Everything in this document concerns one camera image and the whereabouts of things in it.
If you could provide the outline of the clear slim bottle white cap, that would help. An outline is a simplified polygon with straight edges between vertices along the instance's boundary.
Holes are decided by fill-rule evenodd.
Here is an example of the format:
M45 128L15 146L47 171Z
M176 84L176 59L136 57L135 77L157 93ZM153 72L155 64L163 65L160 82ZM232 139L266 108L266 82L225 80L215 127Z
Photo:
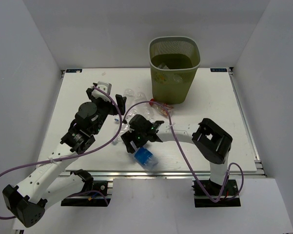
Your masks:
M120 122L118 119L115 119L115 124L116 124L115 134L118 132L119 126L121 127L121 129L117 137L112 141L113 145L117 145L119 142L122 142L121 136L125 134L127 131L129 131L130 129L127 120Z

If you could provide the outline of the clear bottle blue label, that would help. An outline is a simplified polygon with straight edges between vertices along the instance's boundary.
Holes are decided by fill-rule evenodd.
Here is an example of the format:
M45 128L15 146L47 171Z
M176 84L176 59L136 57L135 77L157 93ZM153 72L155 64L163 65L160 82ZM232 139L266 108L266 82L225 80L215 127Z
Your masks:
M144 147L135 152L134 159L146 170L152 170L158 164L157 158Z

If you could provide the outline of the clear square bottle yellow label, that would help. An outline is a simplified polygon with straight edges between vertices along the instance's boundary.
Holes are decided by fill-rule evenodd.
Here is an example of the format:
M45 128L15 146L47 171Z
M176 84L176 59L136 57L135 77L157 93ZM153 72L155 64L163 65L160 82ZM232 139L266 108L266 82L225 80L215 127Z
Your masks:
M166 70L169 70L169 67L163 62L158 67L158 70L155 74L155 80L158 83L164 84L169 81L169 73Z

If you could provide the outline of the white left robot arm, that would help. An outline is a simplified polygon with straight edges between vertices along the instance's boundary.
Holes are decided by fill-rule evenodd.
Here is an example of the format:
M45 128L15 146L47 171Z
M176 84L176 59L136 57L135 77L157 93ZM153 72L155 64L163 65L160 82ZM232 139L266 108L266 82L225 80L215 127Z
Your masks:
M86 94L89 101L79 106L68 131L48 159L39 162L23 181L7 185L2 191L7 209L26 228L39 222L46 210L60 200L93 190L93 178L83 169L72 172L60 183L55 180L89 150L109 115L125 114L126 97L111 98L110 88L103 84L94 84Z

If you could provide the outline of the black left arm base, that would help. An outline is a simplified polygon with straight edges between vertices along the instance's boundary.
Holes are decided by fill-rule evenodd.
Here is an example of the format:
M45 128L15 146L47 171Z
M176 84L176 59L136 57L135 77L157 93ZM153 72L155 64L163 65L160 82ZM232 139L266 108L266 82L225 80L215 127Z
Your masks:
M107 207L111 201L108 193L107 180L94 180L85 170L70 172L70 175L79 176L84 185L79 195L70 196L61 201L62 207Z

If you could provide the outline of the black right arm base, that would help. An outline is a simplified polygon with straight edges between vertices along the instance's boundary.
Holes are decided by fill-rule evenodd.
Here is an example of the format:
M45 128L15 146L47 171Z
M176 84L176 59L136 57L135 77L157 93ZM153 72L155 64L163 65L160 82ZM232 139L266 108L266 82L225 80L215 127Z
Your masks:
M200 181L204 189L213 199L219 195L221 186L210 180ZM240 207L241 202L239 195L237 195L238 187L235 179L229 179L226 182L224 190L221 194L220 200L217 203L212 202L196 181L193 181L192 188L194 190L194 203L196 208L219 208L219 207Z

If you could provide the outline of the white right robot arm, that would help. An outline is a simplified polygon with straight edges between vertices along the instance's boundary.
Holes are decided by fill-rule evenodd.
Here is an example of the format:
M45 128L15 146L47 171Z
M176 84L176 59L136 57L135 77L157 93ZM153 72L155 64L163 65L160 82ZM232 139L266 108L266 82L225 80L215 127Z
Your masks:
M127 152L133 154L148 142L178 140L193 144L210 163L211 190L220 195L228 189L225 176L233 138L213 120L204 118L197 124L170 124L162 120L151 122L136 115L128 125L129 130L121 135Z

